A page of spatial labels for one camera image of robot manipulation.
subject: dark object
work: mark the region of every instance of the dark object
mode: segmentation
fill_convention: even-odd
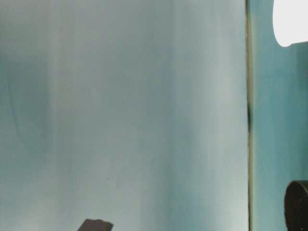
[[[308,231],[308,181],[292,181],[285,192],[284,217],[288,231]]]
[[[86,219],[78,231],[111,231],[113,226],[106,221]]]

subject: light blue surface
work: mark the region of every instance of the light blue surface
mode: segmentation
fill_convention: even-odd
[[[244,3],[0,3],[0,230],[247,231]]]
[[[175,1],[173,231],[247,231],[244,1]]]
[[[308,44],[280,47],[272,0],[250,0],[253,135],[253,231],[286,230],[283,197],[308,179]]]

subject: wall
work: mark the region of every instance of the wall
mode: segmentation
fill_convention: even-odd
[[[0,230],[248,227],[244,2],[0,3]]]
[[[283,197],[308,178],[308,45],[278,45],[273,1],[248,1],[252,112],[252,230],[286,230]]]
[[[169,229],[172,5],[0,3],[0,230]]]
[[[244,1],[175,1],[171,230],[248,230]]]

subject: lamp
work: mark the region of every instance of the lamp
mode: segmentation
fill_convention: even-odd
[[[308,41],[307,23],[308,0],[274,0],[274,34],[281,46]]]

